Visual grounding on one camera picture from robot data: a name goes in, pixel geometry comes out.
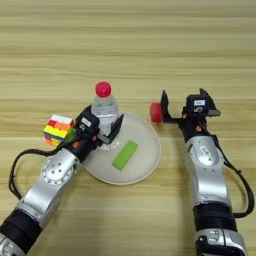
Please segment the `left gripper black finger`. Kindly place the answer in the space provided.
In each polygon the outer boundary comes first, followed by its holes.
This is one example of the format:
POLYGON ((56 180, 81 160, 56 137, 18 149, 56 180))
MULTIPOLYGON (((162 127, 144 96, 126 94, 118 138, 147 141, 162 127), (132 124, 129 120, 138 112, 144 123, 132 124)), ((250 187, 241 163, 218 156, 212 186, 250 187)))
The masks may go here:
POLYGON ((88 107, 86 107, 86 108, 80 113, 80 115, 83 116, 83 115, 85 115, 85 114, 91 113, 91 106, 92 106, 92 105, 89 105, 88 107))
POLYGON ((121 115, 115 123, 111 126, 111 133, 106 135, 100 135, 99 140, 104 144, 111 144, 113 140, 116 138, 116 136, 119 134, 119 131, 122 126, 124 115, 121 115))

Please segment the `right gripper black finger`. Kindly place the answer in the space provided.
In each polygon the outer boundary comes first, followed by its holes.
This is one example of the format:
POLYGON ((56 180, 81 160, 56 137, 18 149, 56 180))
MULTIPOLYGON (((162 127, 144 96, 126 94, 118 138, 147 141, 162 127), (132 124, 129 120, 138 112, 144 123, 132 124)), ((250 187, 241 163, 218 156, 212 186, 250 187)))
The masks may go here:
POLYGON ((211 96, 208 94, 208 92, 206 90, 204 90, 203 88, 200 88, 199 91, 200 91, 201 95, 205 95, 208 97, 208 100, 209 100, 208 116, 209 117, 220 116, 221 111, 215 106, 215 103, 214 103, 213 99, 211 98, 211 96))
POLYGON ((173 118, 170 115, 169 110, 168 110, 169 99, 168 99, 168 95, 167 95, 166 91, 162 92, 160 105, 161 105, 161 112, 162 112, 162 118, 163 118, 164 123, 178 124, 181 121, 181 118, 173 118))

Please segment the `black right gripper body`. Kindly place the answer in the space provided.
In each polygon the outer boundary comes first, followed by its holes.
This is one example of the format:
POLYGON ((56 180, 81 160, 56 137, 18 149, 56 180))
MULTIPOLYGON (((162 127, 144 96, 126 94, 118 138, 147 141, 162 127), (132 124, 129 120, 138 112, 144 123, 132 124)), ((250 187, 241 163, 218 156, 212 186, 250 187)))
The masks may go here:
POLYGON ((182 118, 179 121, 179 128, 182 131, 185 141, 196 137, 196 136, 208 136, 209 132, 207 131, 207 121, 205 117, 201 118, 182 118))

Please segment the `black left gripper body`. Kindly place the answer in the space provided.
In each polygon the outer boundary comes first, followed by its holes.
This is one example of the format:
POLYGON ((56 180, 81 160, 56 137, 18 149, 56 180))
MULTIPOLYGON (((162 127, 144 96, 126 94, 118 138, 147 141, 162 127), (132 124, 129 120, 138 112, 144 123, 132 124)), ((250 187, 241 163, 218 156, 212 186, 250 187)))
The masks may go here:
POLYGON ((87 156, 99 146, 97 135, 99 129, 92 131, 77 131, 75 137, 67 143, 69 150, 80 162, 84 162, 87 156))

